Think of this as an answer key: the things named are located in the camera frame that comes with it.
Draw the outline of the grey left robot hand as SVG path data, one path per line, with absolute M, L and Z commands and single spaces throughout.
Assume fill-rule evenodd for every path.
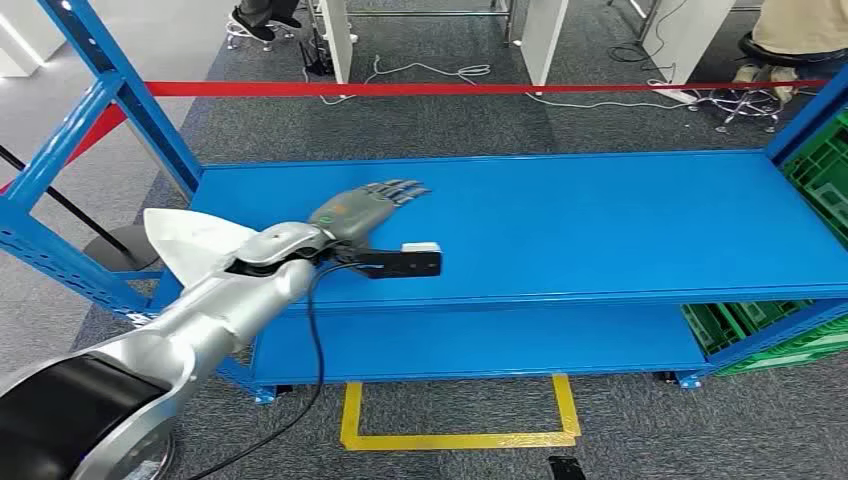
M 403 205 L 429 192 L 416 180 L 368 183 L 335 195 L 316 209 L 308 222 L 334 240 L 368 247 L 373 230 Z

